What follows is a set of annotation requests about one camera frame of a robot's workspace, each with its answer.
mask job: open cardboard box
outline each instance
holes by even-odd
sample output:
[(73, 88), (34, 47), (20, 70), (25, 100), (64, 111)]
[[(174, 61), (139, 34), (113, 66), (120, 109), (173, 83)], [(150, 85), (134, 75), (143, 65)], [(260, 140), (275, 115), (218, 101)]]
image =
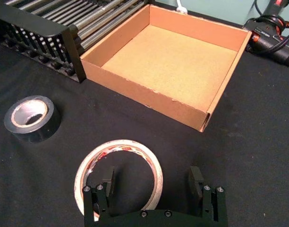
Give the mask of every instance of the open cardboard box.
[(204, 131), (250, 36), (147, 5), (81, 60), (88, 79)]

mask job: white cable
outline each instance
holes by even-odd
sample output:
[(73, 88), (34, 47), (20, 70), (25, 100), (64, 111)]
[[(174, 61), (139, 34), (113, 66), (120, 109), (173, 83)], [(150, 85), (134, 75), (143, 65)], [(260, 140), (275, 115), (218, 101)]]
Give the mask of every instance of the white cable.
[(177, 0), (177, 9), (176, 11), (179, 13), (187, 14), (187, 8), (183, 7), (180, 0)]
[[(138, 142), (132, 140), (113, 140), (95, 148), (87, 155), (78, 168), (74, 182), (74, 196), (77, 206), (82, 214), (84, 214), (84, 199), (82, 190), (86, 185), (89, 174), (93, 171), (94, 166), (101, 158), (109, 153), (122, 150), (140, 155), (151, 167), (154, 176), (154, 188), (149, 201), (142, 209), (153, 210), (156, 208), (162, 194), (163, 185), (162, 169), (158, 159), (149, 148)], [(98, 218), (99, 215), (94, 212), (94, 220), (98, 221)]]

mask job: power tool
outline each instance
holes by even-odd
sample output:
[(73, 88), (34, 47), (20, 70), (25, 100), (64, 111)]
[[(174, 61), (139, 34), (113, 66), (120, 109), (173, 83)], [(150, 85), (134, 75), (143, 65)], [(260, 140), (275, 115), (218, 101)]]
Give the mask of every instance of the power tool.
[(289, 0), (271, 0), (263, 14), (257, 0), (254, 4), (260, 17), (249, 19), (243, 26), (243, 29), (253, 32), (246, 50), (289, 66), (289, 35), (281, 35), (285, 28), (289, 28), (289, 21), (279, 16), (289, 5)]

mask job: cable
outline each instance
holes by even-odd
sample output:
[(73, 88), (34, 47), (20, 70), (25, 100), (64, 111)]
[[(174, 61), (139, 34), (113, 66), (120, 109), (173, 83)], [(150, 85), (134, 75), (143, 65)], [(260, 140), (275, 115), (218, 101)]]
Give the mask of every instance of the cable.
[[(285, 28), (289, 28), (289, 21), (285, 21), (282, 17), (280, 16), (275, 16), (275, 15), (262, 15), (262, 12), (260, 11), (258, 7), (258, 2), (255, 0), (255, 8), (257, 12), (260, 14), (260, 17), (258, 18), (251, 18), (249, 20), (253, 20), (255, 22), (265, 22), (265, 23), (270, 23), (276, 27), (279, 28), (279, 35), (283, 32)], [(289, 42), (289, 35), (285, 37), (282, 41), (278, 42), (276, 45), (262, 50), (262, 51), (252, 51), (255, 54), (270, 54), (277, 52), (278, 50), (282, 49), (287, 43)]]
[(183, 7), (180, 0), (177, 0), (177, 9), (176, 11), (179, 13), (187, 14), (187, 8)]

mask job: black cloth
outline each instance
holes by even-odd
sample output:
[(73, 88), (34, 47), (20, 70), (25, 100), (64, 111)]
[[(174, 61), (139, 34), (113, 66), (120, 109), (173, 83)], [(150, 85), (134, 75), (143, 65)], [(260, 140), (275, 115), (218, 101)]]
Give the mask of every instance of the black cloth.
[[(49, 97), (61, 125), (48, 140), (21, 142), (3, 125), (31, 95)], [(89, 80), (78, 84), (0, 46), (0, 226), (83, 226), (76, 171), (95, 147), (136, 140), (157, 156), (164, 177), (158, 209), (192, 213), (187, 173), (200, 167), (226, 190), (232, 227), (289, 227), (289, 68), (244, 53), (204, 133)], [(112, 212), (139, 210), (153, 188), (149, 166), (121, 152), (100, 162), (95, 185), (116, 165)]]

